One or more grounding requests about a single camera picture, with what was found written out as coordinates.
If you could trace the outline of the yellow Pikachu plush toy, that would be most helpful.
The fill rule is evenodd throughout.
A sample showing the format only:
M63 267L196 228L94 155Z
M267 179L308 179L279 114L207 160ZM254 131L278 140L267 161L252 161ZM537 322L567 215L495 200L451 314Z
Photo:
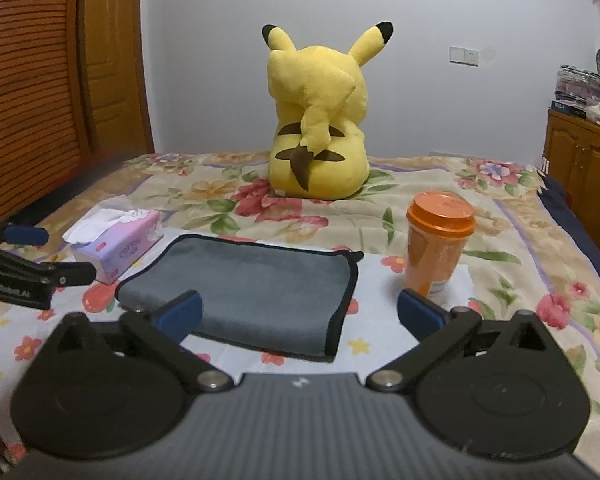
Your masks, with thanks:
M268 180L281 196L342 200L368 179L365 133L368 107L362 67L388 44L393 24L363 32L347 52L324 46L296 48L280 27L265 25L270 49L266 76L277 126Z

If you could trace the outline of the wooden slatted door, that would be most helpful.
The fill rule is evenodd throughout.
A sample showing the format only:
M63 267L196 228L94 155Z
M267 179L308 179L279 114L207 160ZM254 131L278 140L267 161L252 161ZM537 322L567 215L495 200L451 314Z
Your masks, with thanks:
M153 148L140 0L0 0L0 218Z

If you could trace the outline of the stack of folded fabrics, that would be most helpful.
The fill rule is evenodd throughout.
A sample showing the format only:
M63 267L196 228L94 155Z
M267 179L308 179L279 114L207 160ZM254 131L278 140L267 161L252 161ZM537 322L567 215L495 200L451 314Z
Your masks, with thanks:
M600 75L562 65L557 72L555 98L584 107L600 104Z

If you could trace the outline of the purple tissue box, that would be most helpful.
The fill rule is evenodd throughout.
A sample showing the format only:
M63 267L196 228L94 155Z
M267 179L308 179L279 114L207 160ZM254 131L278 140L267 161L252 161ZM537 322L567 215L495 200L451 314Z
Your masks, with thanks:
M96 281L110 285L162 236L162 222L156 210L97 205L62 238L76 261L94 266Z

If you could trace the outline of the white fruit print cloth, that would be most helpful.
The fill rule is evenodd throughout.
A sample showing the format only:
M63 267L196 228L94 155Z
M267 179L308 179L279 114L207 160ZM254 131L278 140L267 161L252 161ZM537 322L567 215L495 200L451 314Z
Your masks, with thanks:
M401 257L375 254L363 257L332 362L278 356L196 335L188 336L182 345L234 379L245 373L356 373L364 379L372 370L416 344L415 337L400 324L396 314L404 266ZM0 437L7 445L19 441L9 417L12 392L48 335L70 312L82 312L92 321L106 322L116 320L123 311L114 299L114 288L100 283L59 289L47 311L0 303Z

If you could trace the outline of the purple and grey towel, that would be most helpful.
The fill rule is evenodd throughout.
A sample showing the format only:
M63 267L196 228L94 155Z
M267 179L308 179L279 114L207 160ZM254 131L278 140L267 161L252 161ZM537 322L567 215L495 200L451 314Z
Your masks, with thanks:
M180 235L116 290L121 307L152 312L198 292L195 332L296 358L331 361L338 351L362 252L322 252Z

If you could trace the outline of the orange lidded cup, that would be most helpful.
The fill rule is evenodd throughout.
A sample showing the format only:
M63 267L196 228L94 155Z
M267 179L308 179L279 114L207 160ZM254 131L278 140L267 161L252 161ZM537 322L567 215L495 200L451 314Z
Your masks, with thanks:
M429 297L450 280L476 229L475 208L441 191L418 193L406 211L405 286Z

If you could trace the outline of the wooden sideboard cabinet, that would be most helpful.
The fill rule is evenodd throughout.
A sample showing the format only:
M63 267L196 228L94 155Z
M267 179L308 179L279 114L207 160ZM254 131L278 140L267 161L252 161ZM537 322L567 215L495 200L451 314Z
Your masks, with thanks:
M600 126L550 110L543 155L548 174L562 185L570 209L600 248Z

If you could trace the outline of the white wall switch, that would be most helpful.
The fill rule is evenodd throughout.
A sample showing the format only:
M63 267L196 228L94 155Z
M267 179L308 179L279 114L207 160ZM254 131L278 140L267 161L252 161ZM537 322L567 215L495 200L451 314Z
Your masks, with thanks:
M480 64L480 52L462 47L449 47L449 61L452 64L460 64L478 67Z

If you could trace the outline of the floral bed sheet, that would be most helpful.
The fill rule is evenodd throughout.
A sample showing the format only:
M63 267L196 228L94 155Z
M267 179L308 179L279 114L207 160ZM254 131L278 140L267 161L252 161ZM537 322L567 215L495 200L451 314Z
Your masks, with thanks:
M513 184L495 185L494 162L458 157L376 159L352 200L326 205L276 200L265 157L252 154L143 155L53 212L50 242L35 259L62 260L62 233L100 200L129 196L160 210L169 228L286 245L359 249L381 256L381 269L405 268L406 207L420 191L452 192L475 207L477 229L460 265L472 281L468 304L486 318L539 309L592 400L577 453L600 473L600 263L576 237L571 214L553 209L560 192L539 170L514 167Z

